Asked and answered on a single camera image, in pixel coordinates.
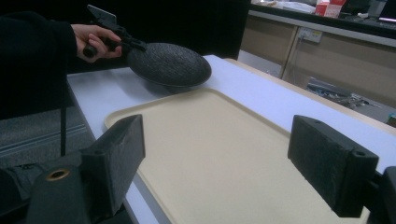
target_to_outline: table surface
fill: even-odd
[[[112,112],[142,105],[169,95],[209,88],[231,97],[241,105],[290,132],[294,115],[319,119],[380,157],[377,171],[396,165],[396,130],[353,110],[324,100],[233,60],[205,56],[212,76],[193,88],[166,88],[148,83],[130,68],[71,74],[67,80],[88,130],[97,139],[105,131]],[[169,221],[136,176],[126,202],[140,223]]]

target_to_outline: screw hole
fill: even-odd
[[[66,176],[68,176],[70,174],[70,172],[66,169],[60,169],[60,170],[56,170],[51,172],[48,176],[47,176],[47,180],[48,181],[55,181],[55,180],[60,180]]]
[[[363,157],[363,156],[366,155],[364,152],[361,152],[361,151],[353,151],[353,153],[354,153],[356,156],[360,156],[360,157]]]

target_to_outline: human hand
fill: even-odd
[[[121,56],[121,46],[117,46],[114,51],[111,51],[101,39],[108,38],[112,41],[120,42],[121,39],[112,31],[97,25],[72,24],[71,26],[76,36],[77,56],[80,59],[88,63],[94,63],[100,58],[116,58]],[[92,45],[97,50],[97,53],[91,58],[83,54],[83,50],[87,44]]]

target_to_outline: person's arm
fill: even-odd
[[[70,24],[47,21],[34,12],[17,12],[0,17],[0,65],[47,67],[54,56],[77,54]]]
[[[34,12],[17,12],[0,17],[0,65],[46,67],[56,55],[79,58],[93,63],[99,58],[121,56],[121,48],[109,51],[101,38],[116,42],[113,32],[95,25],[48,21]],[[98,53],[93,58],[82,54],[90,43]]]

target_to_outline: wooden cabinet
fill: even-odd
[[[308,80],[315,77],[396,107],[393,39],[260,15],[249,13],[241,50],[281,64],[282,79],[305,88]],[[319,43],[299,38],[300,27],[321,31]]]

